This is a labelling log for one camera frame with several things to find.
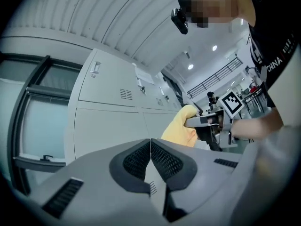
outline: white locker cabinet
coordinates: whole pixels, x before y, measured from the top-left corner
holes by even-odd
[[[143,113],[150,138],[161,138],[176,114]]]
[[[166,99],[164,98],[164,100],[167,103],[168,110],[175,112],[179,111],[181,109],[181,105],[173,89],[171,89],[167,84],[162,85],[161,88],[164,92],[164,95],[168,96],[169,98],[168,101],[166,101]]]
[[[86,73],[79,100],[136,106],[138,92],[134,66],[98,50]]]
[[[145,109],[168,110],[167,101],[161,94],[158,85],[153,85],[143,80],[141,80],[141,84],[145,88],[145,93],[139,91],[139,107]]]
[[[76,110],[74,125],[76,158],[93,151],[144,138],[150,137],[142,113],[81,108]]]

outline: yellow glove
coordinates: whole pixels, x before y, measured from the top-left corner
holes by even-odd
[[[193,147],[198,138],[196,130],[184,127],[184,124],[186,119],[195,116],[197,112],[192,105],[184,106],[166,128],[161,139]]]

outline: railing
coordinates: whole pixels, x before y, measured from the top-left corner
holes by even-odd
[[[216,72],[214,75],[210,76],[207,80],[197,85],[195,88],[188,91],[190,98],[198,96],[200,93],[206,91],[211,86],[215,85],[217,82],[225,78],[228,74],[232,73],[235,69],[240,67],[243,64],[239,58],[233,59],[230,63]]]

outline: ventilation slot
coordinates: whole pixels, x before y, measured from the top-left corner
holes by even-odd
[[[152,181],[150,183],[150,194],[154,195],[156,192],[157,192],[156,185],[155,185],[154,181]]]
[[[133,100],[132,92],[127,90],[127,99],[128,100]]]
[[[158,105],[163,105],[163,102],[162,102],[162,100],[161,99],[156,99],[157,100],[157,103],[158,103]]]
[[[78,179],[70,179],[61,189],[44,205],[43,210],[55,218],[60,218],[75,194],[84,184]]]
[[[132,92],[130,90],[120,89],[121,99],[133,100]]]
[[[120,89],[121,99],[127,99],[127,93],[125,89]]]
[[[218,164],[221,164],[221,165],[224,165],[224,166],[227,166],[227,167],[232,167],[232,168],[236,168],[238,162],[235,162],[235,161],[228,161],[228,160],[225,160],[225,159],[215,159],[214,161],[215,163],[218,163]]]

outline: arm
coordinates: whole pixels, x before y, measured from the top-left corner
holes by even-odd
[[[237,120],[232,125],[232,136],[264,139],[271,132],[279,130],[283,122],[276,108],[260,118]]]

